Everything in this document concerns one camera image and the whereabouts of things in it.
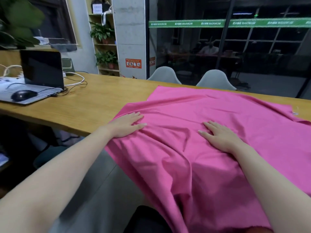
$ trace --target person's left hand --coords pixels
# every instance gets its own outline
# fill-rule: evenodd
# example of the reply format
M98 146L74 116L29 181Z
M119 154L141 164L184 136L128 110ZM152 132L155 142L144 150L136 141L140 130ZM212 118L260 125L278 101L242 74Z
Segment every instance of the person's left hand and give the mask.
M139 123L137 125L132 125L134 122L138 121L144 117L140 112L138 113L131 113L123 115L115 120L110 121L106 127L111 132L112 137L121 138L131 133L135 132L136 130L144 128L147 124L146 123Z

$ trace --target hand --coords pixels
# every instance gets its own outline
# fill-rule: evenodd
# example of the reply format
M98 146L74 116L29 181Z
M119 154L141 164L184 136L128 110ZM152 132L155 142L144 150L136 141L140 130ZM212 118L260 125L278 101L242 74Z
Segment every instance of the hand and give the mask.
M199 134L208 140L212 146L227 153L233 153L236 147L243 146L245 143L229 128L218 123L209 121L203 123L214 135L199 130Z
M132 125L134 122L138 121L142 117L144 116L141 115L140 112L126 114L110 121L106 125L106 127L111 132L112 137L116 138L125 137L135 132L136 130L144 128L147 125L146 123L139 123L137 125Z

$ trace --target black pants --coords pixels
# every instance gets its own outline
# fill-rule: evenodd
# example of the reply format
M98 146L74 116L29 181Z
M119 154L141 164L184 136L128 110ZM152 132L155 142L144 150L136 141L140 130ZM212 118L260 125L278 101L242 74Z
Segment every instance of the black pants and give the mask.
M153 208L139 206L123 233L172 233L164 218Z

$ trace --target pink fabric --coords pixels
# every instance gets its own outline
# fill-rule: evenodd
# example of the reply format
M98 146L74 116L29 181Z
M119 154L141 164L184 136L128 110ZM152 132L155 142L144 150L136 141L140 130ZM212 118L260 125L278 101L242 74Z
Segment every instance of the pink fabric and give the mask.
M291 106L209 89L158 87L141 112L144 129L106 150L173 232L218 232L270 224L238 163L199 134L203 121L232 129L302 191L311 193L311 126Z

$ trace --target plant pot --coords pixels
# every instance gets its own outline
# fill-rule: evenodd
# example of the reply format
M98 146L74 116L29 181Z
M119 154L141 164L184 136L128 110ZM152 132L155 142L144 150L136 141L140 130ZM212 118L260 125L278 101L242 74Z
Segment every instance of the plant pot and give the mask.
M114 63L108 63L108 68L110 70L113 70L115 68L115 64Z
M109 44L109 39L102 39L103 44Z

